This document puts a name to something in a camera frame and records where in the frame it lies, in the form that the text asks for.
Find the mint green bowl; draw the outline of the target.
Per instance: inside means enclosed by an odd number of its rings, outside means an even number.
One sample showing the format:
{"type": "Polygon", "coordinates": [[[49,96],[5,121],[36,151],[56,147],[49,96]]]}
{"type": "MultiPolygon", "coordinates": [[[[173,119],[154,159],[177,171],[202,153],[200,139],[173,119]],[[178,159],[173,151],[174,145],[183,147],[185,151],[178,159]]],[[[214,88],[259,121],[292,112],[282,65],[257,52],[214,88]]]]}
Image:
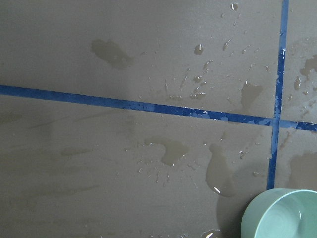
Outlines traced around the mint green bowl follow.
{"type": "Polygon", "coordinates": [[[317,192],[274,188],[257,195],[241,222],[242,238],[315,238],[317,192]]]}

